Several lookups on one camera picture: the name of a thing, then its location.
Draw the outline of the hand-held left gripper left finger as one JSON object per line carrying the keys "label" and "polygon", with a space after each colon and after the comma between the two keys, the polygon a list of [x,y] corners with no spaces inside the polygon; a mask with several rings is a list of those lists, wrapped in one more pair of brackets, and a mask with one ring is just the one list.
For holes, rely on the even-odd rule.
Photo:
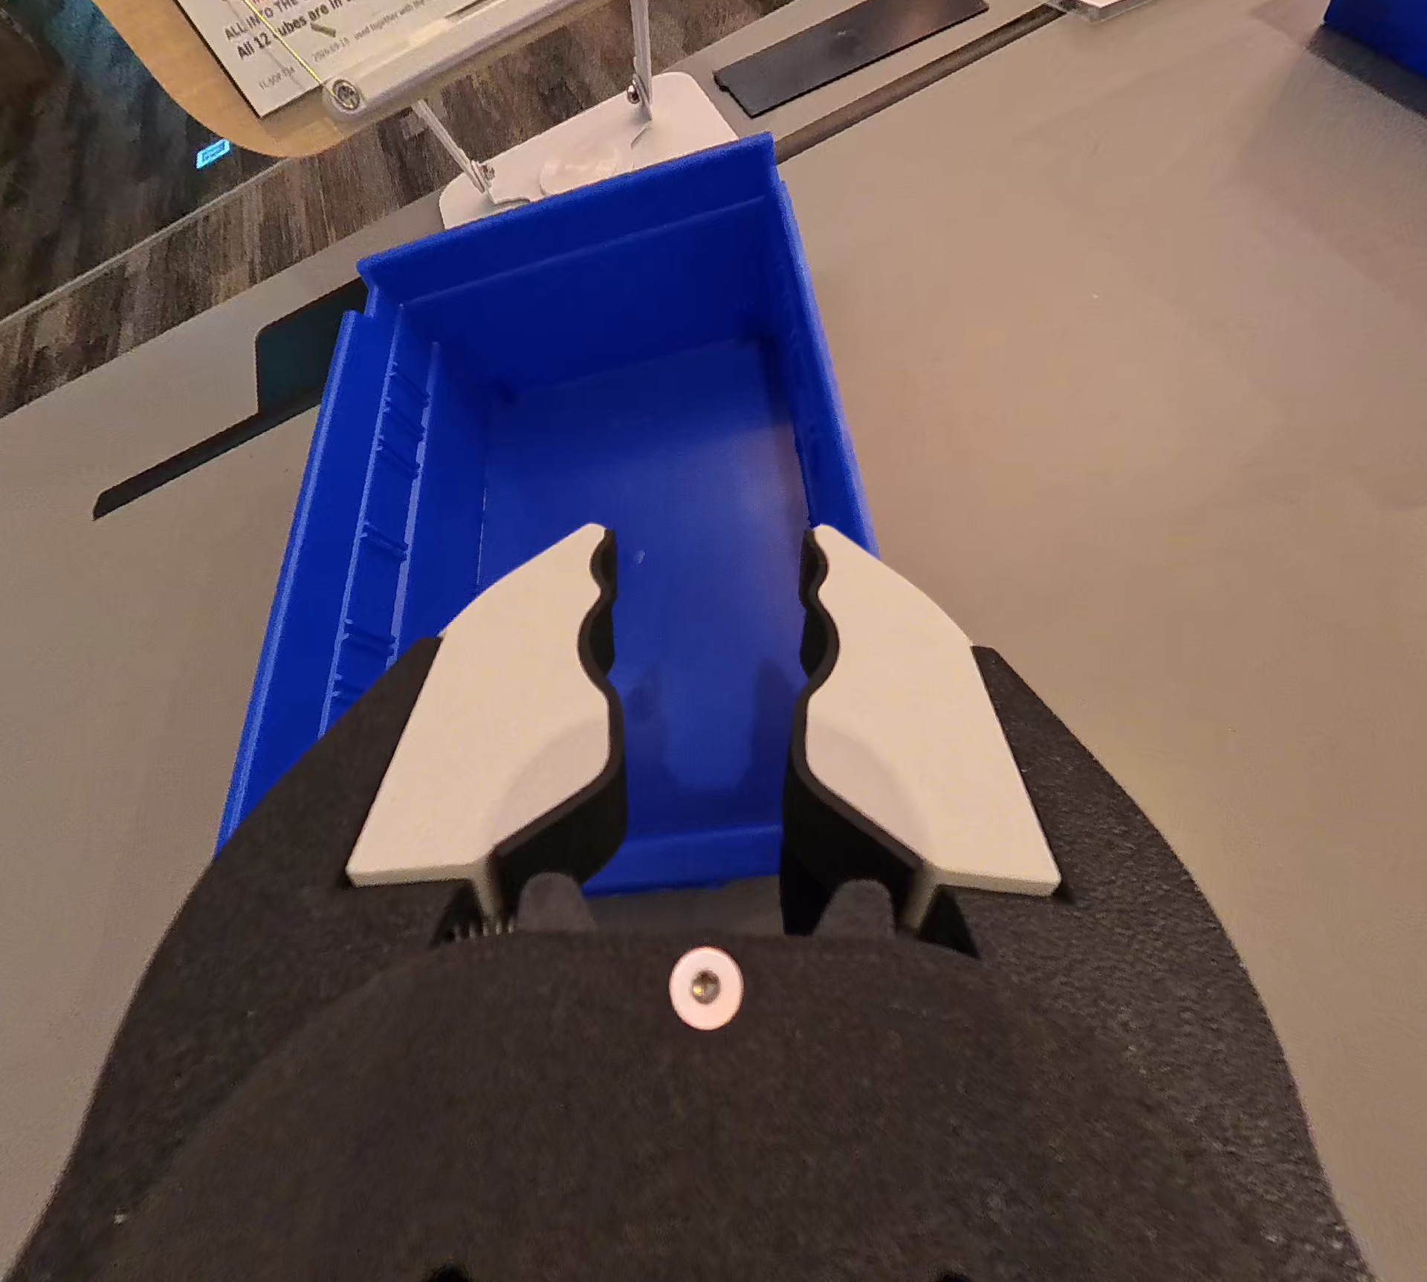
{"label": "hand-held left gripper left finger", "polygon": [[463,883],[482,915],[591,879],[628,828],[613,666],[617,541],[583,523],[440,631],[346,860],[353,886]]}

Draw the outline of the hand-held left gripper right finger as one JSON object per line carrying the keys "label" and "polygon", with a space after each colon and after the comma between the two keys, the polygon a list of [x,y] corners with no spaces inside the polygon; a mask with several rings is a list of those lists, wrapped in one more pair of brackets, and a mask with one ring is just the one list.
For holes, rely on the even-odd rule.
{"label": "hand-held left gripper right finger", "polygon": [[969,637],[828,523],[806,531],[806,610],[781,793],[781,924],[869,879],[894,926],[960,926],[956,891],[1052,898],[1040,816]]}

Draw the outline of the black desk panel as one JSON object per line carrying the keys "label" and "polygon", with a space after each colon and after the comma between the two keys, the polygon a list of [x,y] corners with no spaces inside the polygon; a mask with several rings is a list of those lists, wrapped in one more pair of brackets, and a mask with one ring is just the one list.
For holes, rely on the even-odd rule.
{"label": "black desk panel", "polygon": [[92,522],[315,408],[324,394],[342,321],[364,305],[366,285],[353,277],[262,324],[252,338],[256,412],[97,492]]}
{"label": "black desk panel", "polygon": [[714,68],[746,118],[760,118],[989,9],[984,0],[859,0]]}

